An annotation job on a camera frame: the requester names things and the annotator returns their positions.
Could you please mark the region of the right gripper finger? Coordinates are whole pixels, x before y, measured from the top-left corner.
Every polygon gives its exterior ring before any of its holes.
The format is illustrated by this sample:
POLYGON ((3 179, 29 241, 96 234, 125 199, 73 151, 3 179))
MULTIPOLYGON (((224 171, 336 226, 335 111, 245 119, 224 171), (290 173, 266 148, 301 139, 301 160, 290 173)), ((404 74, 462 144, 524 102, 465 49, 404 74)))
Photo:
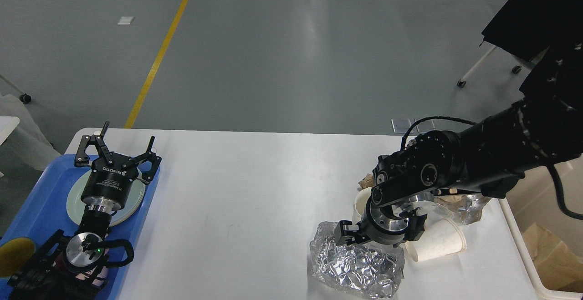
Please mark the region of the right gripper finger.
POLYGON ((367 242, 367 236, 361 233, 359 223, 341 220, 334 229, 334 241, 336 246, 365 244, 367 242))
POLYGON ((406 215, 406 219, 408 220, 408 227, 406 228, 404 234, 404 241, 414 242, 421 238, 425 231, 424 224, 427 220, 427 217, 427 214, 417 216, 414 213, 408 213, 406 215))

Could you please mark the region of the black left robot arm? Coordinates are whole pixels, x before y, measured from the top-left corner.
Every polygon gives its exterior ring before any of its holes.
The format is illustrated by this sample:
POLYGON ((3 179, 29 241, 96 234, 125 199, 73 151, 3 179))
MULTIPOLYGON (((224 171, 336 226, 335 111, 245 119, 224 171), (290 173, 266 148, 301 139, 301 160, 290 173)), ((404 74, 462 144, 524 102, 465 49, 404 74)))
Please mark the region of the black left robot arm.
POLYGON ((129 156, 105 134, 83 135, 75 154, 52 161, 4 234, 35 252, 1 276, 3 300, 113 300, 121 291, 158 183, 153 148, 129 156))

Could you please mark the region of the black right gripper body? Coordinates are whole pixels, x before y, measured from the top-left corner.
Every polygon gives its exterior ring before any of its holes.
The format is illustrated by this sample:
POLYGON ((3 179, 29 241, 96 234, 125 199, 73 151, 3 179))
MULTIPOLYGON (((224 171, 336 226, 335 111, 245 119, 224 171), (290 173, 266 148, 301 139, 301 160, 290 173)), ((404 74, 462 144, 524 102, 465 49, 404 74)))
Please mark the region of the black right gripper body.
POLYGON ((384 245, 398 246, 417 240, 416 218, 412 212, 394 216, 392 207, 379 207, 368 200, 362 215, 362 236, 384 245))

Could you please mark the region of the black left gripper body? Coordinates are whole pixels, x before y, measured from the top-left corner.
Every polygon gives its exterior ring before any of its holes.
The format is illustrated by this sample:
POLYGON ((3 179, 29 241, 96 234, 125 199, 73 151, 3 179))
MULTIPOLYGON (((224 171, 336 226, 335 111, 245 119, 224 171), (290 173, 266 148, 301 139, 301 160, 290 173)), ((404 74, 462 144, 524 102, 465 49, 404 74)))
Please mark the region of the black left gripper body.
POLYGON ((113 203, 114 211, 124 209, 133 181, 138 176, 138 168, 127 171, 107 167, 93 168, 81 194, 81 200, 86 205, 94 205, 101 198, 113 203))

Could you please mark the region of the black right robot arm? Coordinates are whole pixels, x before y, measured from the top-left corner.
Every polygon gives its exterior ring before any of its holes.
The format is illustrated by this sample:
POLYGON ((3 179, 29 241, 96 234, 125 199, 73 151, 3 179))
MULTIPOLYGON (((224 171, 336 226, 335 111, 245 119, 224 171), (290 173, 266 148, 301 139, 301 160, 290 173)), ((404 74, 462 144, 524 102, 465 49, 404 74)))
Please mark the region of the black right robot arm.
POLYGON ((479 193, 504 198, 529 169, 546 167, 559 209, 567 208, 554 167, 582 155, 582 42, 562 41, 548 48, 535 76, 547 90, 531 94, 462 132, 429 131, 399 151, 381 155, 373 169, 375 184, 360 221, 341 220, 337 245, 398 246, 424 233, 428 211, 423 201, 479 193))

